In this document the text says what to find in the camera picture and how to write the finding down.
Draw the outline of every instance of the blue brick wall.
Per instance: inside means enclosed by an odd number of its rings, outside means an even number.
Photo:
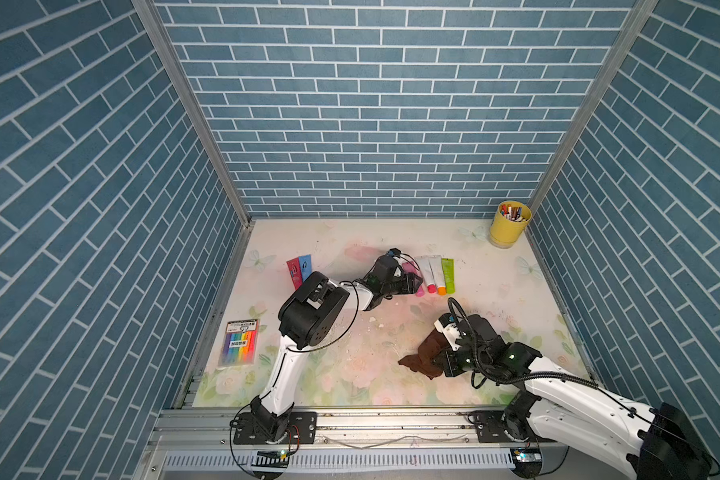
[[[529,198],[632,3],[157,4],[253,216],[484,216]]]
[[[130,0],[0,0],[0,478],[134,471],[239,225]]]
[[[659,1],[537,214],[608,387],[720,460],[720,1]]]

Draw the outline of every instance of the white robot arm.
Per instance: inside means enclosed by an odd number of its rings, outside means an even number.
[[[472,386],[489,380],[520,390],[504,410],[507,434],[519,442],[550,438],[576,448],[637,480],[701,480],[713,457],[688,417],[666,403],[652,408],[572,375],[536,349],[506,343],[489,321],[467,316],[448,299],[450,312],[435,327],[450,349],[433,363],[446,376],[472,371]],[[476,374],[485,379],[475,385]]]
[[[251,400],[257,436],[275,442],[286,434],[308,353],[326,338],[341,310],[371,310],[384,298],[416,293],[422,278],[406,272],[404,262],[400,250],[391,249],[361,279],[336,282],[313,272],[288,298],[278,313],[282,337],[272,374],[261,395]]]
[[[335,288],[341,288],[334,280],[328,280],[328,283]],[[342,310],[365,310],[371,303],[373,292],[357,281],[351,282],[351,285],[346,285],[351,294]],[[280,337],[280,348],[272,374],[259,396],[262,406],[273,415],[280,416],[293,406],[296,384],[302,376],[308,354],[312,350],[312,348],[300,350],[290,336]]]

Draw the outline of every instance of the brown rag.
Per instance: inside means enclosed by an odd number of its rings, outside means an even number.
[[[416,355],[407,355],[398,360],[398,364],[406,366],[414,372],[421,372],[433,379],[443,374],[442,368],[432,365],[432,360],[443,348],[448,346],[445,335],[439,331],[432,330],[421,345],[418,346]]]

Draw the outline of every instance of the white arm segment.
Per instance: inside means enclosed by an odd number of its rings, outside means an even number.
[[[330,280],[330,282],[334,286],[339,286],[333,280]],[[358,310],[360,311],[365,310],[365,307],[373,298],[373,293],[360,283],[354,282],[353,285],[357,289],[357,295],[355,295],[355,288],[352,288],[352,286],[341,286],[349,292],[349,298],[347,298],[342,310],[354,310],[356,306],[359,307]],[[296,385],[302,377],[307,357],[309,357],[306,352],[315,348],[314,346],[308,346],[303,352],[294,352],[293,350],[297,350],[296,342],[288,336],[280,337],[277,360],[275,360],[272,373],[269,375],[269,381],[261,393],[264,408],[276,416],[282,415],[288,408],[291,408],[296,394]]]
[[[547,357],[537,358],[530,364],[531,372],[570,372],[558,366]],[[632,465],[626,454],[640,455],[643,440],[638,430],[647,430],[650,425],[605,396],[602,392],[574,382],[557,379],[527,380],[528,392],[543,400],[530,409],[528,423],[537,435],[552,438],[593,456],[622,471],[627,477],[635,478]],[[653,421],[650,407],[618,394],[608,392],[627,408],[634,408],[638,415]]]

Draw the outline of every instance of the printed flower pattern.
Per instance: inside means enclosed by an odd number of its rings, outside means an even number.
[[[338,280],[361,276],[376,257],[393,246],[415,256],[452,257],[456,265],[454,296],[467,312],[482,315],[506,341],[525,342],[572,373],[586,374],[573,337],[524,238],[510,250],[496,249],[487,243],[488,225],[481,220],[395,220],[384,227],[370,220],[299,220],[298,228],[294,224],[278,226],[276,222],[259,220],[256,224],[243,262],[246,268],[238,273],[221,321],[221,338],[216,338],[194,407],[242,406],[262,393],[276,363],[279,306],[293,293],[285,261],[276,260],[305,253],[312,253],[315,270]],[[262,256],[260,251],[269,255]],[[509,403],[517,391],[512,386],[486,382],[480,389],[473,389],[469,374],[430,380],[397,364],[416,352],[445,312],[447,297],[432,294],[395,296],[371,312],[360,312],[344,338],[328,349],[309,354],[307,368],[298,382],[296,403]],[[353,313],[354,309],[342,312],[327,340],[344,331]],[[255,362],[217,368],[226,322],[251,318],[260,322]]]

